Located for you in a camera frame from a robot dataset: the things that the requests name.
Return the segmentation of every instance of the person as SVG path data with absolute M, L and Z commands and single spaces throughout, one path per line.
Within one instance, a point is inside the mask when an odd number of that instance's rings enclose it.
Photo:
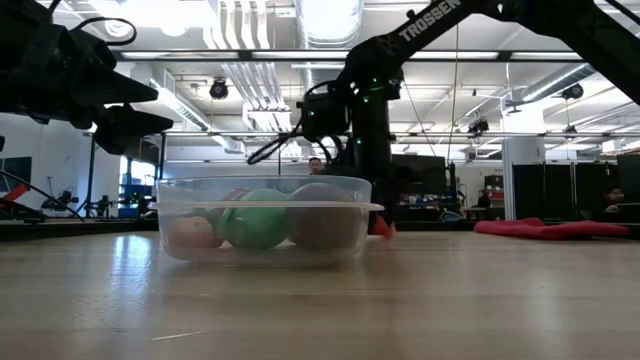
M 324 166 L 322 165 L 322 160 L 317 157 L 309 159 L 309 171 L 311 171 L 309 175 L 322 175 L 323 170 Z
M 488 209 L 491 207 L 491 197 L 489 197 L 489 190 L 483 189 L 482 196 L 478 199 L 477 207 Z
M 605 212 L 620 212 L 618 204 L 624 200 L 624 193 L 620 186 L 612 184 L 607 186 L 604 193 L 604 211 Z

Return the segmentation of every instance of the black cable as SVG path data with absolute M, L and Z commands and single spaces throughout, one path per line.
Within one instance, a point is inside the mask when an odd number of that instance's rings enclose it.
M 249 159 L 247 160 L 247 164 L 255 165 L 262 160 L 268 159 L 271 155 L 273 155 L 273 153 L 278 151 L 278 149 L 282 145 L 289 141 L 289 139 L 300 136 L 300 134 L 298 134 L 298 128 L 300 128 L 300 125 L 302 125 L 302 122 L 299 121 L 296 127 L 294 127 L 290 133 L 278 136 L 277 139 L 271 141 L 267 145 L 261 147 L 258 151 L 251 154 L 251 156 L 249 156 Z
M 321 82 L 319 84 L 316 84 L 316 85 L 312 86 L 309 90 L 307 90 L 304 93 L 303 99 L 307 95 L 311 94 L 312 91 L 314 91 L 314 90 L 316 90 L 316 89 L 318 89 L 318 88 L 320 88 L 322 86 L 327 86 L 328 87 L 329 85 L 331 85 L 333 83 L 335 83 L 335 80 L 323 81 L 323 82 Z M 249 159 L 247 159 L 247 164 L 255 165 L 255 164 L 261 162 L 262 160 L 268 159 L 271 155 L 273 155 L 276 151 L 278 151 L 278 149 L 280 149 L 280 147 L 282 145 L 284 145 L 287 141 L 289 141 L 290 139 L 293 139 L 295 137 L 301 136 L 302 134 L 298 133 L 298 129 L 300 128 L 301 125 L 302 125 L 302 118 L 298 121 L 298 123 L 293 128 L 293 130 L 291 130 L 290 133 L 278 136 L 277 139 L 271 141 L 267 145 L 261 147 L 258 151 L 256 151 L 253 154 L 251 154 L 251 156 L 249 156 Z
M 27 185 L 28 187 L 32 188 L 33 190 L 35 190 L 35 191 L 36 191 L 37 193 L 39 193 L 40 195 L 45 196 L 47 199 L 49 199 L 49 200 L 51 200 L 51 201 L 55 202 L 56 204 L 58 204 L 58 205 L 60 205 L 60 206 L 64 207 L 65 209 L 69 210 L 73 215 L 75 215 L 78 219 L 80 219 L 80 221 L 84 222 L 84 219 L 82 218 L 82 216 L 80 216 L 77 212 L 75 212 L 74 210 L 72 210 L 71 208 L 69 208 L 67 205 L 65 205 L 65 204 L 61 203 L 60 201 L 58 201 L 58 199 L 54 198 L 53 196 L 50 196 L 50 195 L 48 195 L 46 192 L 44 192 L 44 191 L 42 191 L 42 190 L 38 189 L 37 187 L 35 187 L 35 186 L 31 185 L 31 184 L 30 184 L 29 182 L 27 182 L 26 180 L 22 180 L 21 178 L 19 178 L 19 177 L 17 177 L 17 176 L 15 176 L 15 175 L 13 175 L 13 174 L 11 174 L 11 173 L 8 173 L 8 172 L 6 172 L 6 171 L 4 171 L 4 170 L 2 170 L 2 169 L 0 169 L 0 174 L 4 175 L 4 176 L 6 176 L 6 177 L 9 177 L 9 178 L 11 178 L 11 179 L 13 179 L 13 180 L 15 180 L 15 181 L 18 181 L 18 182 L 20 182 L 20 183 L 22 183 L 22 184 Z
M 122 41 L 105 41 L 105 43 L 109 46 L 125 46 L 125 45 L 129 45 L 132 44 L 134 41 L 136 41 L 136 38 L 138 37 L 138 29 L 136 29 L 136 26 L 133 25 L 131 23 L 131 21 L 129 20 L 125 20 L 122 18 L 112 18 L 112 17 L 106 17 L 106 16 L 96 16 L 94 18 L 91 19 L 86 19 L 84 21 L 82 21 L 80 24 L 78 24 L 76 27 L 73 28 L 73 30 L 76 29 L 82 29 L 83 27 L 89 25 L 89 24 L 93 24 L 95 22 L 101 22 L 101 21 L 117 21 L 117 22 L 121 22 L 124 24 L 127 24 L 129 26 L 131 26 L 131 28 L 133 29 L 133 34 L 131 34 L 131 37 L 128 38 L 127 40 L 122 40 Z
M 317 143 L 320 146 L 320 149 L 322 149 L 322 152 L 324 153 L 324 158 L 325 158 L 325 160 L 327 160 L 327 164 L 331 164 L 331 153 L 329 152 L 327 147 L 324 146 L 322 141 L 318 141 Z
M 53 13 L 56 11 L 56 8 L 58 7 L 58 5 L 60 5 L 60 2 L 61 2 L 61 1 L 62 1 L 62 0 L 53 0 L 53 1 L 51 2 L 51 5 L 49 5 L 49 13 L 50 13 L 51 15 L 53 15 Z
M 638 15 L 634 14 L 633 11 L 629 10 L 629 8 L 627 8 L 626 6 L 620 4 L 616 0 L 605 0 L 605 1 L 608 2 L 609 5 L 611 5 L 614 8 L 616 8 L 621 13 L 625 14 L 629 19 L 633 20 L 636 24 L 640 25 L 640 17 L 638 17 Z

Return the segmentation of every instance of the wooden table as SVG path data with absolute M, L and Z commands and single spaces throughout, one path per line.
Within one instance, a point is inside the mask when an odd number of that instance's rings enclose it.
M 2 358 L 640 358 L 636 243 L 403 233 L 302 271 L 181 262 L 157 238 L 0 244 Z

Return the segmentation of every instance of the red object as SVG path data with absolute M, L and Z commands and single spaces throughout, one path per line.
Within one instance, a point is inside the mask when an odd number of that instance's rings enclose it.
M 29 189 L 27 189 L 27 186 L 25 184 L 20 184 L 13 190 L 9 191 L 2 198 L 9 201 L 16 201 L 20 196 L 24 195 L 27 191 L 29 191 Z
M 371 235 L 384 236 L 386 240 L 392 239 L 396 236 L 396 226 L 394 224 L 388 226 L 382 216 L 376 215 L 376 223 L 371 229 Z
M 629 234 L 629 229 L 620 225 L 581 221 L 545 226 L 540 219 L 480 221 L 473 230 L 484 234 L 540 240 L 579 239 L 590 236 L 620 236 Z

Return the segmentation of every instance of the camera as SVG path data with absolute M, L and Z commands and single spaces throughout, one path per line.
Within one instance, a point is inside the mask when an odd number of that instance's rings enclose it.
M 209 95 L 216 100 L 222 100 L 229 95 L 229 89 L 227 88 L 227 79 L 217 78 L 213 80 L 213 85 L 209 89 Z

